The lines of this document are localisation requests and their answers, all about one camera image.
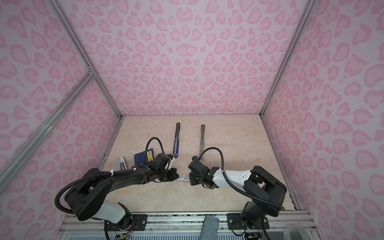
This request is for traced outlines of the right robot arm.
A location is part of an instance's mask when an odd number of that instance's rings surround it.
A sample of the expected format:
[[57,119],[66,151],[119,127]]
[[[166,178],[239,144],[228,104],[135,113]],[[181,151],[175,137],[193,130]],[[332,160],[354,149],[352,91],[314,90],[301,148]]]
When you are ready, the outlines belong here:
[[231,188],[250,198],[240,216],[243,226],[255,228],[265,216],[277,217],[284,211],[287,187],[261,166],[248,171],[227,171],[219,167],[208,168],[198,157],[189,164],[190,183],[208,189]]

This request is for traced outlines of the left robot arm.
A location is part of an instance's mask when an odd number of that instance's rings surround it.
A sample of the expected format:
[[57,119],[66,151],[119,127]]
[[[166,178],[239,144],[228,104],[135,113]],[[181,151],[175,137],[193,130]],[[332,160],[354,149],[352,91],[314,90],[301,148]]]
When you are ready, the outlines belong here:
[[172,155],[158,154],[147,165],[129,170],[102,172],[93,168],[60,190],[55,205],[59,210],[75,215],[79,221],[103,220],[125,230],[132,224],[131,212],[122,203],[106,201],[107,195],[130,186],[175,181],[179,175],[172,167],[173,161]]

